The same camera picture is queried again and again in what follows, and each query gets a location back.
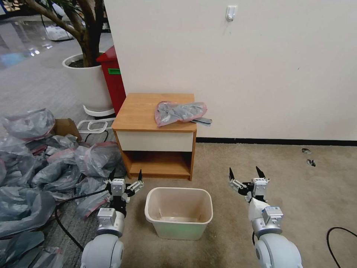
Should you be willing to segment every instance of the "nightstand drawer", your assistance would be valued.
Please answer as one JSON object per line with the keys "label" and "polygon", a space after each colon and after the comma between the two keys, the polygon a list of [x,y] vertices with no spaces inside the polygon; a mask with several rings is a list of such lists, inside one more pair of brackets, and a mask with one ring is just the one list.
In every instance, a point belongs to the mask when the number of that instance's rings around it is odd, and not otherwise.
{"label": "nightstand drawer", "polygon": [[116,131],[123,151],[192,151],[193,132]]}

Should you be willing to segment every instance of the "wooden nightstand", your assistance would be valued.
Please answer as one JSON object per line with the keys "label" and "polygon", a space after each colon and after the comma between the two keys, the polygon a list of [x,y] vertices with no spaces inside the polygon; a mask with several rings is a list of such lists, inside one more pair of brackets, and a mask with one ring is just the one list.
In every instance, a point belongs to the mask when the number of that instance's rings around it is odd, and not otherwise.
{"label": "wooden nightstand", "polygon": [[193,94],[129,94],[112,128],[128,177],[183,178],[192,180],[196,124],[157,127],[154,111],[160,101],[189,103]]}

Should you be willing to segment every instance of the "wooden tabletop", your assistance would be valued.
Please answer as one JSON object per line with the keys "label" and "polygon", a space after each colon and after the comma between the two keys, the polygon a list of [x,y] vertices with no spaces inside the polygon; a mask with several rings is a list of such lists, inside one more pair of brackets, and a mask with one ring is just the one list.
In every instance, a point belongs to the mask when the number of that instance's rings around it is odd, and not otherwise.
{"label": "wooden tabletop", "polygon": [[192,122],[175,122],[162,127],[156,126],[154,112],[160,101],[172,101],[185,104],[194,102],[194,95],[130,93],[126,96],[126,99],[112,124],[112,129],[116,131],[196,131],[196,124]]}

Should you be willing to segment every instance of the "plastic trash bin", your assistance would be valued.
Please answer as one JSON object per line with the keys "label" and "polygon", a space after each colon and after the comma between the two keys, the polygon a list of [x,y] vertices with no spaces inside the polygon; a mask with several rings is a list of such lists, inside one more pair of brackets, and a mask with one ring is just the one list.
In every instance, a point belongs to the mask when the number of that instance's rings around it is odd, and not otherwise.
{"label": "plastic trash bin", "polygon": [[145,217],[161,238],[198,240],[213,218],[212,198],[203,189],[157,187],[146,197]]}

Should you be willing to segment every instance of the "potted plant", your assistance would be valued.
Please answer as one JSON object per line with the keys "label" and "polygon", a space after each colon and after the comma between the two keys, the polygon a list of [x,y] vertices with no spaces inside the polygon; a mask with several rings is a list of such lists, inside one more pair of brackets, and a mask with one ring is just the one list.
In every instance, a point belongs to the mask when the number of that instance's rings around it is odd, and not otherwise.
{"label": "potted plant", "polygon": [[[104,74],[96,59],[103,28],[103,0],[25,0],[29,7],[69,32],[79,43],[82,53],[66,58],[62,64],[76,85],[76,91],[87,114],[106,116],[114,113]],[[72,25],[63,21],[52,4],[59,5]]]}

